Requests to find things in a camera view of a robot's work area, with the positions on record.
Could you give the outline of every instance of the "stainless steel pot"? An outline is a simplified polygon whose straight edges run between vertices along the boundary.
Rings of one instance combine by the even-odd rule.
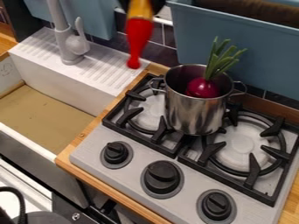
[[[150,88],[165,93],[165,115],[167,123],[186,135],[203,136],[217,131],[226,112],[226,101],[233,95],[243,95],[247,87],[240,81],[233,81],[225,73],[214,79],[221,96],[217,98],[195,98],[184,94],[188,83],[205,74],[204,65],[175,66],[163,78],[150,81]],[[164,89],[152,87],[153,81],[164,81]],[[241,83],[245,91],[233,94],[234,83]]]

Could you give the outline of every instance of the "teal container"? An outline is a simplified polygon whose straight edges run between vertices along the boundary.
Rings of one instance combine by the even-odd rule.
[[[299,100],[299,30],[172,0],[178,60],[206,64],[216,36],[248,48],[229,74],[235,80]]]
[[[46,0],[24,0],[35,18],[52,22]],[[116,33],[114,9],[116,0],[60,0],[67,22],[73,26],[81,17],[84,31],[101,39],[111,39]]]

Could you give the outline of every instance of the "black knob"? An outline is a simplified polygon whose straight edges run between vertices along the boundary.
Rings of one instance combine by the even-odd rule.
[[[202,202],[204,214],[213,221],[223,221],[229,217],[232,212],[232,205],[221,192],[211,192],[205,196]]]
[[[104,158],[112,165],[118,165],[125,161],[129,155],[127,147],[123,143],[108,143],[105,148]]]
[[[171,193],[180,183],[181,177],[177,167],[170,162],[158,161],[146,169],[144,184],[153,193]]]

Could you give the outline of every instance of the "toy stove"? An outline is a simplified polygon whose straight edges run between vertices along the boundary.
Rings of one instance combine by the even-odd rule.
[[[185,136],[165,121],[153,77],[127,92],[71,162],[175,223],[276,223],[299,166],[299,128],[237,104],[218,132]]]

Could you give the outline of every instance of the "faucet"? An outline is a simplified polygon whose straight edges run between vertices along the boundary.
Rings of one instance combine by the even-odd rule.
[[[55,24],[55,37],[59,45],[60,57],[64,64],[75,65],[84,59],[84,54],[90,50],[90,45],[83,30],[81,17],[75,20],[75,28],[79,36],[74,34],[72,26],[67,23],[59,0],[47,0],[48,7]]]

